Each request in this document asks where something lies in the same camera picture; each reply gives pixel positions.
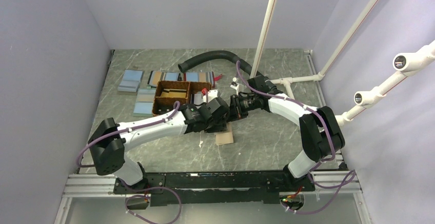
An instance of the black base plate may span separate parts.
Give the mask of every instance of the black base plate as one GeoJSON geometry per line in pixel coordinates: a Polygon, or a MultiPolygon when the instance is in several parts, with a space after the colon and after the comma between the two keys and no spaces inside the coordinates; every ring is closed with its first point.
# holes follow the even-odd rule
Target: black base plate
{"type": "MultiPolygon", "coordinates": [[[[304,192],[315,190],[307,177],[298,179],[297,183],[292,183],[283,170],[147,173],[147,179],[151,187],[162,183],[162,186],[175,190],[183,203],[249,201],[279,203],[280,192],[295,192],[300,186],[303,187],[304,192]]],[[[143,193],[125,189],[118,179],[116,183],[118,184],[115,184],[114,194],[143,193]]],[[[177,199],[168,191],[151,191],[151,206],[177,203],[177,199]]]]}

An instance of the light purple wall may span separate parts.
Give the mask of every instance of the light purple wall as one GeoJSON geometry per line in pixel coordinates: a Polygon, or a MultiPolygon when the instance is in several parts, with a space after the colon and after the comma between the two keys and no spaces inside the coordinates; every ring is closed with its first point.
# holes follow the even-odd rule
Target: light purple wall
{"type": "MultiPolygon", "coordinates": [[[[340,0],[314,48],[320,70],[368,0],[340,0]]],[[[380,0],[321,81],[336,114],[393,72],[392,59],[435,39],[435,0],[380,0]]],[[[435,64],[407,78],[343,128],[374,223],[435,223],[435,64]]]]}
{"type": "Polygon", "coordinates": [[[0,0],[0,222],[53,223],[109,47],[84,0],[0,0]]]}
{"type": "MultiPolygon", "coordinates": [[[[268,0],[86,0],[112,49],[256,47],[268,0]]],[[[338,0],[278,0],[266,46],[312,49],[338,0]]]]}

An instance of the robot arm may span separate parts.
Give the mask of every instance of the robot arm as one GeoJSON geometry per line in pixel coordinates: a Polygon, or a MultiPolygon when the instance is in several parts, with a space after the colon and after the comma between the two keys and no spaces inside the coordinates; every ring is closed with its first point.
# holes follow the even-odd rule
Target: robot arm
{"type": "Polygon", "coordinates": [[[173,113],[130,123],[116,124],[113,118],[105,119],[92,134],[88,143],[112,132],[120,131],[120,133],[90,147],[96,172],[98,175],[114,174],[129,186],[139,182],[146,185],[144,168],[140,163],[129,159],[127,151],[166,136],[218,131],[217,129],[222,129],[226,124],[228,115],[227,103],[217,97],[198,107],[194,104],[186,104],[173,113]]]}
{"type": "MultiPolygon", "coordinates": [[[[257,76],[248,82],[257,90],[286,97],[268,81],[267,77],[257,76]]],[[[317,110],[326,122],[335,149],[341,149],[344,139],[331,109],[326,106],[319,109],[310,108],[317,110]]],[[[225,131],[227,122],[246,118],[248,111],[254,109],[281,115],[300,126],[303,151],[284,168],[291,179],[296,180],[306,175],[317,162],[331,154],[325,132],[319,130],[321,123],[311,112],[279,98],[269,98],[256,93],[239,93],[231,96],[230,106],[217,96],[206,104],[185,104],[178,111],[173,111],[174,113],[149,119],[119,124],[116,124],[113,118],[104,120],[89,142],[114,131],[126,132],[108,137],[90,148],[96,172],[98,175],[114,174],[129,186],[143,188],[148,183],[145,170],[140,163],[133,162],[126,156],[127,151],[166,136],[201,131],[225,131]]]]}

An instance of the gray marble floor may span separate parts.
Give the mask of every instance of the gray marble floor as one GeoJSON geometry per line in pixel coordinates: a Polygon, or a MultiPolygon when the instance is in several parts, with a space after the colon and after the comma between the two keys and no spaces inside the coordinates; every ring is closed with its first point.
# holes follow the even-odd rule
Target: gray marble floor
{"type": "MultiPolygon", "coordinates": [[[[100,122],[113,117],[115,122],[135,121],[133,107],[136,96],[121,94],[117,86],[121,82],[125,69],[144,70],[141,87],[151,70],[169,70],[179,72],[177,64],[215,49],[152,49],[152,50],[116,50],[101,93],[93,132],[100,122]]],[[[252,64],[255,49],[226,49],[252,64]]],[[[235,94],[229,87],[235,76],[235,65],[224,59],[212,60],[201,64],[192,72],[214,71],[223,74],[216,82],[221,97],[229,103],[229,97],[235,94]]],[[[298,77],[310,74],[310,68],[302,49],[265,49],[259,71],[271,79],[280,77],[298,77]]],[[[292,84],[297,100],[311,106],[320,105],[313,82],[292,84]]],[[[222,171],[222,170],[270,170],[282,169],[302,150],[301,135],[298,126],[279,115],[256,110],[244,120],[232,123],[234,143],[217,146],[213,134],[190,133],[180,136],[161,138],[139,146],[127,154],[134,161],[140,161],[147,172],[182,171],[222,171]]],[[[92,158],[87,152],[83,164],[90,164],[92,158]]],[[[336,169],[337,164],[323,164],[324,169],[336,169]]],[[[81,169],[81,173],[95,173],[93,168],[81,169]]]]}

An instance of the white pvc pipe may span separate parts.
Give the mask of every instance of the white pvc pipe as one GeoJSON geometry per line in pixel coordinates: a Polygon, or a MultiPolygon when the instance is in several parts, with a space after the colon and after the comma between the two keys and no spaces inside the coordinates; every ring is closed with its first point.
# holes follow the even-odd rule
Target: white pvc pipe
{"type": "Polygon", "coordinates": [[[283,85],[286,88],[287,96],[294,99],[294,94],[293,94],[293,91],[291,89],[290,82],[284,82],[283,85]]]}
{"type": "Polygon", "coordinates": [[[309,81],[318,81],[321,80],[321,78],[315,74],[315,75],[309,75],[309,76],[302,76],[302,77],[285,77],[285,78],[279,78],[279,79],[272,79],[271,82],[274,84],[281,84],[284,85],[284,83],[296,83],[296,82],[309,82],[309,81]]]}
{"type": "MultiPolygon", "coordinates": [[[[400,82],[406,79],[406,75],[404,75],[400,71],[396,71],[392,76],[386,79],[382,84],[378,86],[376,91],[379,92],[382,96],[387,94],[391,89],[397,86],[400,82]]],[[[340,127],[344,126],[347,122],[352,121],[357,115],[366,110],[368,107],[364,107],[362,105],[355,105],[348,112],[344,112],[342,115],[335,116],[340,127]]]]}
{"type": "Polygon", "coordinates": [[[361,23],[364,21],[364,19],[367,17],[368,13],[372,10],[374,5],[378,2],[378,0],[370,0],[366,7],[361,11],[361,14],[358,16],[357,20],[353,23],[353,25],[350,27],[349,31],[346,33],[344,38],[341,40],[335,51],[333,52],[332,56],[329,58],[328,62],[325,64],[323,69],[319,72],[319,76],[323,78],[325,76],[326,71],[328,71],[329,67],[331,67],[332,63],[336,60],[337,56],[342,52],[346,44],[349,42],[350,38],[355,34],[355,32],[358,30],[358,27],[360,27],[361,23]]]}
{"type": "Polygon", "coordinates": [[[266,15],[264,16],[263,27],[261,28],[260,39],[255,52],[250,78],[254,78],[256,76],[260,64],[261,54],[263,53],[264,43],[266,41],[267,31],[269,30],[270,21],[272,20],[273,11],[275,9],[275,4],[276,0],[269,0],[269,3],[267,4],[266,15]]]}

